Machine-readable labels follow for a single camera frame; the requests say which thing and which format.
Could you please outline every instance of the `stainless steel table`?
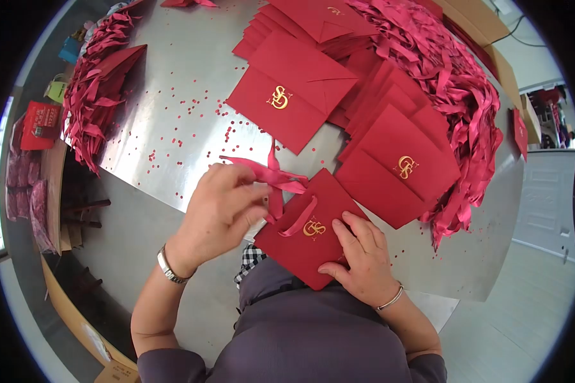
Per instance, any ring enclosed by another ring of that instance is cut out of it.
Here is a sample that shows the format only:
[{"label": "stainless steel table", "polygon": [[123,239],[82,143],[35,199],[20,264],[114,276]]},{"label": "stainless steel table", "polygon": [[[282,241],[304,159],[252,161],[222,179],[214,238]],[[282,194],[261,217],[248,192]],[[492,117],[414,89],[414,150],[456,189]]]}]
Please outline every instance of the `stainless steel table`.
[{"label": "stainless steel table", "polygon": [[[223,101],[247,68],[231,50],[256,9],[265,2],[222,1],[211,9],[166,9],[157,2],[132,36],[148,44],[124,87],[127,102],[115,118],[101,168],[135,188],[185,211],[208,165],[218,156],[266,164],[271,137]],[[523,159],[508,134],[513,105],[498,82],[497,126],[505,139],[496,153],[496,174],[481,208],[473,208],[472,234],[445,238],[434,257],[430,229],[413,221],[394,230],[365,212],[386,233],[396,278],[410,290],[445,297],[485,300],[498,277],[513,234],[522,189]],[[298,157],[277,142],[281,168],[313,176],[333,172],[345,144],[342,130],[325,124]]]}]

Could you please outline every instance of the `white door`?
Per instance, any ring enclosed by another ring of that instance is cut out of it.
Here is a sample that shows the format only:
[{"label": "white door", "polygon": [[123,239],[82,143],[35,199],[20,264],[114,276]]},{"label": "white door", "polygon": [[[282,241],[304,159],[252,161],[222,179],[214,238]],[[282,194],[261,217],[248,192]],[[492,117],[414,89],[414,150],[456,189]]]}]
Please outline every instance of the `white door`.
[{"label": "white door", "polygon": [[528,153],[513,240],[575,262],[575,150]]}]

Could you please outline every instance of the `wrist watch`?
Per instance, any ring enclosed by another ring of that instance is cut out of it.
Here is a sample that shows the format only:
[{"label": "wrist watch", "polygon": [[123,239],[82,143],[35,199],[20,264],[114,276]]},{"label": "wrist watch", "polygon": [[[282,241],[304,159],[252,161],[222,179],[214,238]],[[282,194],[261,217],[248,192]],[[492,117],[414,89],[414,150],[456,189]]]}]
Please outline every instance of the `wrist watch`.
[{"label": "wrist watch", "polygon": [[169,263],[166,261],[166,255],[165,255],[165,248],[166,244],[164,244],[162,246],[162,248],[160,249],[160,251],[157,252],[157,263],[160,265],[160,268],[162,269],[162,272],[164,273],[164,275],[166,275],[166,278],[168,278],[171,282],[174,283],[178,283],[178,284],[184,284],[187,283],[188,280],[190,280],[190,278],[193,277],[193,275],[196,273],[196,270],[194,270],[194,272],[192,273],[192,275],[190,275],[187,278],[181,278],[180,276],[177,276],[172,269],[170,268]]}]

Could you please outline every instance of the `gold monogram logo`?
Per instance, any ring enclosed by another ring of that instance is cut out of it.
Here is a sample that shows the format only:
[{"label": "gold monogram logo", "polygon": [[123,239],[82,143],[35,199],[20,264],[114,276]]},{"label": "gold monogram logo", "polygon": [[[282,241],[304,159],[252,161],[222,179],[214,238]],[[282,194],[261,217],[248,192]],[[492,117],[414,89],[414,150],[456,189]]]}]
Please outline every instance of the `gold monogram logo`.
[{"label": "gold monogram logo", "polygon": [[309,222],[305,224],[302,228],[302,232],[307,237],[312,237],[315,234],[323,234],[326,232],[326,226],[323,226],[321,222],[316,222],[315,216],[311,217]]},{"label": "gold monogram logo", "polygon": [[275,92],[273,93],[273,97],[268,99],[268,103],[273,105],[277,109],[284,109],[288,105],[288,99],[293,96],[285,92],[286,88],[283,88],[281,85],[278,85],[275,88]]},{"label": "gold monogram logo", "polygon": [[400,178],[406,180],[409,178],[409,174],[413,172],[413,169],[418,167],[418,163],[416,163],[413,158],[409,156],[402,156],[399,159],[399,164],[394,167],[394,170],[400,172]]},{"label": "gold monogram logo", "polygon": [[338,9],[336,9],[335,7],[328,7],[328,9],[330,10],[330,12],[334,13],[337,16],[342,16],[343,13],[341,11],[339,11]]}]

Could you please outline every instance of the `hand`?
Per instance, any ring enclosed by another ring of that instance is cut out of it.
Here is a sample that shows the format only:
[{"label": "hand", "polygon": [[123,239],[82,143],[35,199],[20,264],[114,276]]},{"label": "hand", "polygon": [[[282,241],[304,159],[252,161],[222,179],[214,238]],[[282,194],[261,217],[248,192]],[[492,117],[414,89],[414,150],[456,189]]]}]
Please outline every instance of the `hand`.
[{"label": "hand", "polygon": [[268,186],[253,186],[255,175],[244,165],[214,164],[196,186],[177,233],[166,242],[166,257],[177,276],[237,247],[249,227],[266,216],[262,197]]},{"label": "hand", "polygon": [[392,277],[386,236],[377,226],[349,211],[343,212],[343,220],[355,237],[338,219],[332,220],[332,228],[343,246],[350,270],[335,262],[326,262],[318,272],[331,275],[351,295],[369,306],[390,302],[400,284]]}]

